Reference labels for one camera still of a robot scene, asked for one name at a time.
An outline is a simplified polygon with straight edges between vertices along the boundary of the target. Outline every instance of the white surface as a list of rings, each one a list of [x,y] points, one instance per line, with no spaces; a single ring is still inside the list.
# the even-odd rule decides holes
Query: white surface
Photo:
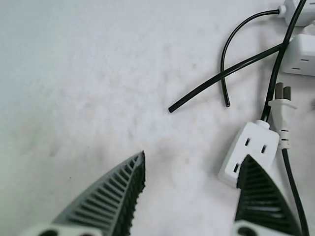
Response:
[[[299,34],[290,42],[283,58],[286,73],[315,76],[315,36]]]
[[[221,181],[236,188],[240,167],[247,155],[251,155],[265,171],[269,171],[279,145],[279,134],[269,127],[267,122],[256,120],[240,129],[220,168],[218,177]]]
[[[174,114],[168,106],[219,71],[231,31],[281,0],[2,0],[0,229],[50,222],[80,192],[144,150],[134,236],[228,236],[238,190],[217,179],[237,131],[260,118],[274,57]],[[258,19],[226,66],[280,43],[286,23]],[[281,74],[299,110],[290,160],[315,233],[315,80]],[[281,156],[272,177],[288,194]]]
[[[299,4],[300,0],[285,0],[284,4],[279,7],[280,16],[284,17],[285,22],[289,25],[294,15],[294,12]],[[299,19],[296,22],[296,26],[305,27],[315,20],[315,1],[307,0]]]

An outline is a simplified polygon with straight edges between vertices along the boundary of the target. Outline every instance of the white power strip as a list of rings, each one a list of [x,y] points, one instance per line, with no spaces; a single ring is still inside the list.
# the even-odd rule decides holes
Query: white power strip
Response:
[[[219,179],[236,188],[240,166],[251,155],[268,170],[276,156],[279,134],[269,129],[262,120],[248,122],[236,135],[219,172]]]
[[[295,36],[283,58],[283,72],[315,76],[315,25],[305,27],[301,34]]]
[[[289,25],[300,0],[285,0],[279,7],[279,17],[283,17]],[[307,0],[295,26],[305,27],[315,21],[315,0]]]

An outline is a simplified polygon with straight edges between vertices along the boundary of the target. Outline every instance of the electrical outlet socket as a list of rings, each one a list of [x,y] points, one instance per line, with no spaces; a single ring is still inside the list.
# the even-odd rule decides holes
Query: electrical outlet socket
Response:
[[[295,36],[284,55],[281,69],[283,72],[315,76],[315,35]]]
[[[285,0],[279,7],[279,17],[284,17],[289,25],[300,0]],[[304,27],[315,20],[315,0],[307,0],[295,26]]]
[[[219,171],[222,182],[236,188],[240,166],[248,154],[265,170],[270,168],[280,137],[269,127],[268,123],[257,120],[248,122],[238,132]]]

